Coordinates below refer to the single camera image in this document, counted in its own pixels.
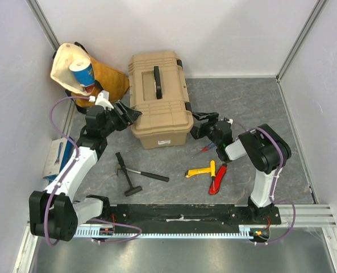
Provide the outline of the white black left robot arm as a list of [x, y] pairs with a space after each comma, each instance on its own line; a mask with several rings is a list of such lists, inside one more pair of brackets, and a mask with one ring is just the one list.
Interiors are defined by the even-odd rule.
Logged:
[[142, 115], [121, 101], [112, 109], [94, 105], [87, 110], [85, 126], [80, 132], [72, 157], [61, 173], [43, 191], [30, 195], [31, 234], [46, 238], [47, 242], [70, 241], [77, 228], [95, 219], [103, 224], [111, 218], [109, 201], [105, 197], [90, 196], [74, 203], [74, 195], [86, 174], [99, 161], [107, 146], [107, 137], [115, 131], [132, 126]]

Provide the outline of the tan plastic tool box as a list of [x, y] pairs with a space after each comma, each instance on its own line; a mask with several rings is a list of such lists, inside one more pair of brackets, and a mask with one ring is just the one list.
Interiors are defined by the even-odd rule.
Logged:
[[131, 130], [143, 148], [184, 145], [194, 121], [179, 55], [174, 51], [135, 54], [128, 73], [130, 107], [142, 113]]

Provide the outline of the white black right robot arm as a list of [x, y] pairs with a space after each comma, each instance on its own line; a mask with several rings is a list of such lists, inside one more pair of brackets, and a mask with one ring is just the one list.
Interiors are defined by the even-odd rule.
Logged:
[[216, 146], [218, 158], [232, 162], [247, 155], [256, 169], [255, 183], [248, 205], [244, 208], [248, 220], [259, 224], [274, 209], [274, 189], [277, 179], [292, 151], [289, 145], [266, 123], [232, 136], [232, 122], [219, 119], [216, 112], [193, 112], [202, 121], [193, 126], [190, 133], [194, 139], [207, 137]]

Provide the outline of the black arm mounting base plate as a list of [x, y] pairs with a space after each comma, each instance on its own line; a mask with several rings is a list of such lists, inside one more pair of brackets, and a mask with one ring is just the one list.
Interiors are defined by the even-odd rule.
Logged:
[[281, 224], [280, 212], [276, 206], [257, 216], [246, 205], [229, 204], [118, 204], [110, 205], [107, 213], [98, 218], [132, 226], [173, 221], [225, 222], [231, 226]]

